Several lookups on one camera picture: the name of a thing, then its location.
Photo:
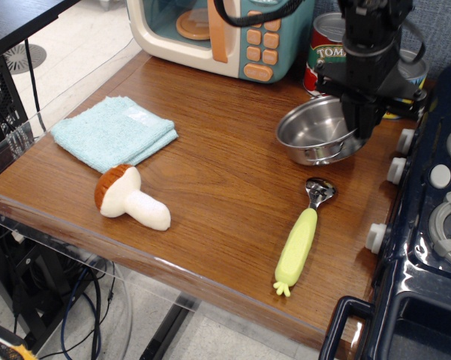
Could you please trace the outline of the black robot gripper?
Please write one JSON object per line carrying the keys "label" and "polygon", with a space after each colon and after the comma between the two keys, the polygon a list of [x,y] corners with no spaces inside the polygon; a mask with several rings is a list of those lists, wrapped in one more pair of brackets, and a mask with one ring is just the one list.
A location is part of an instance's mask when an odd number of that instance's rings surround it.
{"label": "black robot gripper", "polygon": [[[426,92],[406,80],[398,70],[401,58],[401,34],[372,46],[357,43],[344,36],[342,44],[346,61],[316,66],[316,88],[341,97],[341,108],[349,131],[368,140],[384,113],[397,116],[422,115]],[[423,59],[421,44],[412,64]]]}

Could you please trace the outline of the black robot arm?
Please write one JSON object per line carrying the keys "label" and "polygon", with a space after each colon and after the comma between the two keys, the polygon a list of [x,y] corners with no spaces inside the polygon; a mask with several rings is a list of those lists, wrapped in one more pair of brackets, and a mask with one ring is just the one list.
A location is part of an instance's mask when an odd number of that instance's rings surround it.
{"label": "black robot arm", "polygon": [[337,97],[347,129],[361,140],[371,137],[385,113],[417,119],[426,93],[405,79],[398,65],[403,28],[420,31],[407,21],[411,1],[340,1],[345,20],[344,62],[316,66],[316,88]]}

